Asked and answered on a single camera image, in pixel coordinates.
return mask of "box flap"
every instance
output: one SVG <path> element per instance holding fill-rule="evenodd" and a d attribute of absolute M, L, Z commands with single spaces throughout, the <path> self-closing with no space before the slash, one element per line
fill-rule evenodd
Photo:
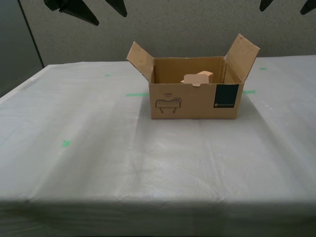
<path fill-rule="evenodd" d="M 260 48 L 238 34 L 231 49 L 226 54 L 226 60 L 243 82 L 247 79 L 259 51 Z"/>
<path fill-rule="evenodd" d="M 141 74 L 143 74 L 149 83 L 152 83 L 154 58 L 142 49 L 136 42 L 134 42 L 130 48 L 127 60 L 133 64 L 133 66 Z"/>

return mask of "white tablecloth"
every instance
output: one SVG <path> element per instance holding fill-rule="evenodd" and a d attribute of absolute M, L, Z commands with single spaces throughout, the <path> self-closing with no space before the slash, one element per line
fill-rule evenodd
<path fill-rule="evenodd" d="M 0 235 L 315 236 L 316 56 L 244 90 L 235 120 L 155 120 L 128 62 L 46 67 L 0 98 Z"/>

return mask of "cardboard box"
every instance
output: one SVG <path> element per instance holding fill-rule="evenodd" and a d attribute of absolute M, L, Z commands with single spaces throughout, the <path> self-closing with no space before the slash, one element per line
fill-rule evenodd
<path fill-rule="evenodd" d="M 127 60 L 149 82 L 153 119 L 235 119 L 259 50 L 239 34 L 225 57 L 153 58 L 134 42 Z M 180 83 L 201 71 L 212 72 L 213 83 Z"/>

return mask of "green tape mark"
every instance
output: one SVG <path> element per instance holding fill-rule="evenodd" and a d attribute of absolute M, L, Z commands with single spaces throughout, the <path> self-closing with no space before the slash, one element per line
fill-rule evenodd
<path fill-rule="evenodd" d="M 68 147 L 70 145 L 71 141 L 64 141 L 63 147 Z"/>
<path fill-rule="evenodd" d="M 129 93 L 126 96 L 149 96 L 149 93 Z"/>
<path fill-rule="evenodd" d="M 255 90 L 244 90 L 242 93 L 243 94 L 254 94 L 254 93 L 256 93 L 256 91 Z"/>

